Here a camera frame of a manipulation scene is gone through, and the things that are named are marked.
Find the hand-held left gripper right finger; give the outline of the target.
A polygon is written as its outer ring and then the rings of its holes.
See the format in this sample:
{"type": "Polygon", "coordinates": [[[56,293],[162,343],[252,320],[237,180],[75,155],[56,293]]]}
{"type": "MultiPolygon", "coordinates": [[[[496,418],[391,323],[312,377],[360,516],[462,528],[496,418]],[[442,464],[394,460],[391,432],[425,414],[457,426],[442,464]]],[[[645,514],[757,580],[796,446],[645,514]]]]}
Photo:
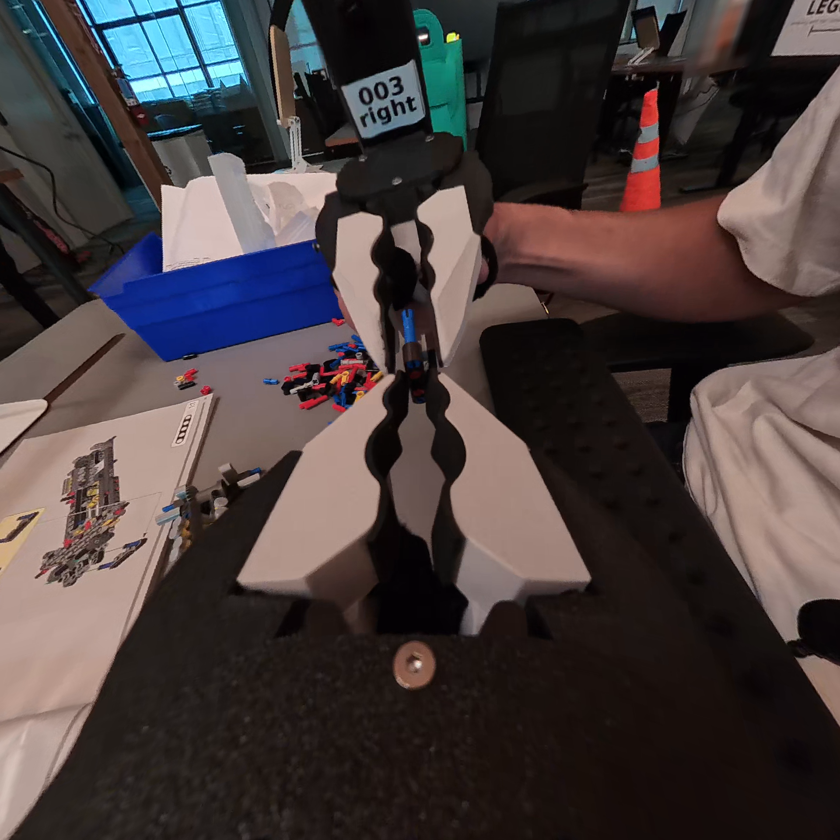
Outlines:
{"type": "Polygon", "coordinates": [[[500,602],[584,590],[590,572],[525,443],[445,373],[429,376],[426,409],[444,476],[432,556],[467,600],[460,632],[477,635],[500,602]]]}

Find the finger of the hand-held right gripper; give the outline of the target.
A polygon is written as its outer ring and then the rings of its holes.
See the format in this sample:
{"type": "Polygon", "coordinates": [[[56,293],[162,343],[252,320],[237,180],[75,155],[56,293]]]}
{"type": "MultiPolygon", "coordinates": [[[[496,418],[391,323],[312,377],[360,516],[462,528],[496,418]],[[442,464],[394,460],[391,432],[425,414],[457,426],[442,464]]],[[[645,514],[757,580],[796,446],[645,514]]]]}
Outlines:
{"type": "Polygon", "coordinates": [[[422,246],[427,291],[434,315],[437,359],[451,365],[465,329],[480,273],[480,236],[474,230],[464,186],[431,195],[416,211],[427,236],[422,246]]]}
{"type": "Polygon", "coordinates": [[[381,303],[375,296],[382,279],[373,248],[384,221],[370,213],[353,213],[337,224],[333,279],[356,332],[381,371],[394,372],[393,340],[386,337],[381,303]]]}

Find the grey lego chassis assembly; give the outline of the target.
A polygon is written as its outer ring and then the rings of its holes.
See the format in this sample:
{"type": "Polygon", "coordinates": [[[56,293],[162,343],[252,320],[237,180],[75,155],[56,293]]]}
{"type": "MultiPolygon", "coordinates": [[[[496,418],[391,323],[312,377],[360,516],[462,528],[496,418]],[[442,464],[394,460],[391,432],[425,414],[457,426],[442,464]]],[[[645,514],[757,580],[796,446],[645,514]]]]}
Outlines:
{"type": "Polygon", "coordinates": [[[166,569],[170,569],[264,473],[259,467],[237,471],[230,464],[219,466],[218,472],[219,480],[208,488],[199,490],[189,485],[176,489],[171,503],[157,516],[155,522],[165,530],[168,546],[164,554],[166,569]]]}

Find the black lego beam blue pins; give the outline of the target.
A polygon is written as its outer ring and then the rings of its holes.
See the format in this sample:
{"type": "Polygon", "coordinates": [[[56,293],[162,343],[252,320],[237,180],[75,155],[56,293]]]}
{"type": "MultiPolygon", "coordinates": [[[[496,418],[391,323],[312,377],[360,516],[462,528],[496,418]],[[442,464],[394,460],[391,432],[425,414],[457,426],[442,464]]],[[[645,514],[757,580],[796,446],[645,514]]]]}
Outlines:
{"type": "Polygon", "coordinates": [[[429,374],[438,363],[433,324],[419,304],[405,307],[400,317],[401,353],[409,392],[415,404],[423,404],[426,402],[429,374]]]}

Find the person's right forearm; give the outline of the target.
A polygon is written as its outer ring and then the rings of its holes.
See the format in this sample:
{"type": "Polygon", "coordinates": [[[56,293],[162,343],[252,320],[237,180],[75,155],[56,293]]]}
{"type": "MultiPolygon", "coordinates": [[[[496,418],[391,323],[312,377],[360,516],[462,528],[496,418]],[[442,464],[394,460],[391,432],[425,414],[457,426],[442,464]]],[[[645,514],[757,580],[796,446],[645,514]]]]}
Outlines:
{"type": "Polygon", "coordinates": [[[729,322],[804,302],[757,278],[718,222],[723,196],[643,213],[521,205],[507,247],[523,285],[641,317],[729,322]]]}

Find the pile of lego pins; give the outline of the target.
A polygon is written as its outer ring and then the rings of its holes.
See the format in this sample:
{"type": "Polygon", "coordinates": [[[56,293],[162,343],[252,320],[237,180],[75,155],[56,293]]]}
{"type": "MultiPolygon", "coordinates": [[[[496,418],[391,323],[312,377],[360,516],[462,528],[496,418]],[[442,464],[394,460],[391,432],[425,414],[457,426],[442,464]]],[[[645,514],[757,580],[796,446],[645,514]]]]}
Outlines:
{"type": "Polygon", "coordinates": [[[331,404],[335,412],[345,413],[383,378],[359,335],[354,333],[328,350],[326,360],[292,365],[276,385],[284,396],[298,399],[301,411],[331,404]]]}

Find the lego instruction booklet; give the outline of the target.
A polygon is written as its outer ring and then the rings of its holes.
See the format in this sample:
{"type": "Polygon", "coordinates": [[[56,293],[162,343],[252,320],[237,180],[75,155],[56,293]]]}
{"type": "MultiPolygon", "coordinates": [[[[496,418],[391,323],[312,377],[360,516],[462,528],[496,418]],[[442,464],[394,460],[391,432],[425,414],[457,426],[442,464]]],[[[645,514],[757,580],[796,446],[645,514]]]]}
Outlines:
{"type": "Polygon", "coordinates": [[[67,757],[139,614],[214,402],[32,437],[2,466],[2,838],[67,757]]]}

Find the person's right hand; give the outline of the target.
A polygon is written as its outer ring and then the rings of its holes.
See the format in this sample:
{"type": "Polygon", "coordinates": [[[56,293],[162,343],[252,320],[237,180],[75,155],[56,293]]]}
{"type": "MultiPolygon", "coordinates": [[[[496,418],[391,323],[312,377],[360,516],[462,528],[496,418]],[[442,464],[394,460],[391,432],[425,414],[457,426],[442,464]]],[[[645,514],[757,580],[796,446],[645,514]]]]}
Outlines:
{"type": "Polygon", "coordinates": [[[532,212],[527,205],[496,203],[484,235],[493,246],[497,285],[534,289],[527,267],[532,212]]]}

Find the curved black and wood stand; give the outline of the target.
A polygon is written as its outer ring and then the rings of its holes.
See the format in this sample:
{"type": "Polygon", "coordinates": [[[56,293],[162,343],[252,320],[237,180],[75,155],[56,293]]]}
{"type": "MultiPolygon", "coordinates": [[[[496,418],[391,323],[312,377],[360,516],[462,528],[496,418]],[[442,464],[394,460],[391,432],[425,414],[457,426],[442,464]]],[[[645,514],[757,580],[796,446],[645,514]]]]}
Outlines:
{"type": "Polygon", "coordinates": [[[270,5],[268,51],[280,136],[293,165],[321,162],[331,122],[319,43],[303,2],[270,5]]]}

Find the crumpled white paper bags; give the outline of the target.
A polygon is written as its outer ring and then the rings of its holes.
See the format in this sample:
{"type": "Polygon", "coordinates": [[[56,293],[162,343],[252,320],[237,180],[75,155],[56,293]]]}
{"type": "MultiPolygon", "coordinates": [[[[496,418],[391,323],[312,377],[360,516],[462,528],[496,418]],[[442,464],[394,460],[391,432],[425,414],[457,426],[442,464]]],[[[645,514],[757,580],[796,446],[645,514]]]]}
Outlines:
{"type": "Polygon", "coordinates": [[[316,218],[337,176],[317,166],[238,180],[244,179],[249,197],[236,204],[234,215],[214,175],[163,188],[163,271],[313,240],[316,218]]]}

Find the black mesh office chair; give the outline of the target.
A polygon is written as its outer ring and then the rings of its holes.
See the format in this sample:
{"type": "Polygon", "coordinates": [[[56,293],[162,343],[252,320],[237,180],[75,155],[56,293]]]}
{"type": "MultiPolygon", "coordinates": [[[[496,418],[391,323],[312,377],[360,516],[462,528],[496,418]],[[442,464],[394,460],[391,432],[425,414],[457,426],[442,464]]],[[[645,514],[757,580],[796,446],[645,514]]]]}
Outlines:
{"type": "Polygon", "coordinates": [[[580,209],[627,1],[500,3],[476,152],[496,202],[580,209]]]}

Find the grid pane window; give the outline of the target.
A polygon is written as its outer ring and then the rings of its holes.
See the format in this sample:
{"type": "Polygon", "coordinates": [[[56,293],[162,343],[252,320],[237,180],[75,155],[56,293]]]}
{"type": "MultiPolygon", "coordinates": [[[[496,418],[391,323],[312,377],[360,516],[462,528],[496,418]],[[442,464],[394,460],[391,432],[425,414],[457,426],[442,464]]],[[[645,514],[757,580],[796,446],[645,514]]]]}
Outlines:
{"type": "Polygon", "coordinates": [[[223,3],[80,1],[113,68],[137,99],[162,102],[247,83],[223,3]]]}

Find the orange traffic cone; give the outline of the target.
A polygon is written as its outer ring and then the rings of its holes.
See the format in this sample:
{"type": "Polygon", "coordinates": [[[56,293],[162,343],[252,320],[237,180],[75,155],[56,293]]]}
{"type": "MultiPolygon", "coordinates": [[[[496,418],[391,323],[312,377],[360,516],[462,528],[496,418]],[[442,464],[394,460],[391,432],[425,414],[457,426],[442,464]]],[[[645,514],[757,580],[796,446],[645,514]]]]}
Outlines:
{"type": "Polygon", "coordinates": [[[658,88],[644,94],[639,129],[620,211],[645,212],[661,207],[658,88]]]}

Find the red fire extinguisher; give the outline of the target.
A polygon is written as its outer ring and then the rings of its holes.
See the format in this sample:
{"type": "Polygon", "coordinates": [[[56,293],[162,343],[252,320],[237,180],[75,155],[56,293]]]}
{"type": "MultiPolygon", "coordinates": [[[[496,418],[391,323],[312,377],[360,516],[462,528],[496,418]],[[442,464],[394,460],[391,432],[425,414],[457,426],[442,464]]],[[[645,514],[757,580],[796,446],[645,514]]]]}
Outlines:
{"type": "Polygon", "coordinates": [[[132,114],[134,121],[141,126],[141,128],[146,128],[149,124],[148,114],[145,111],[143,104],[137,98],[130,81],[124,75],[120,64],[117,64],[113,68],[112,72],[125,102],[126,108],[132,114]]]}

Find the black and white marker sign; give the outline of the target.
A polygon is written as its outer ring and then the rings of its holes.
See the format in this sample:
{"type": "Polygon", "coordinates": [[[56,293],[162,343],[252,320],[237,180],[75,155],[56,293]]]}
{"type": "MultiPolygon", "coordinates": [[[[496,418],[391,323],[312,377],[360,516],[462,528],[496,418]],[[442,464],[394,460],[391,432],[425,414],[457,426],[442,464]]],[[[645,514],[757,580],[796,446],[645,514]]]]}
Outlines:
{"type": "Polygon", "coordinates": [[[793,1],[772,57],[838,57],[839,1],[793,1]]]}

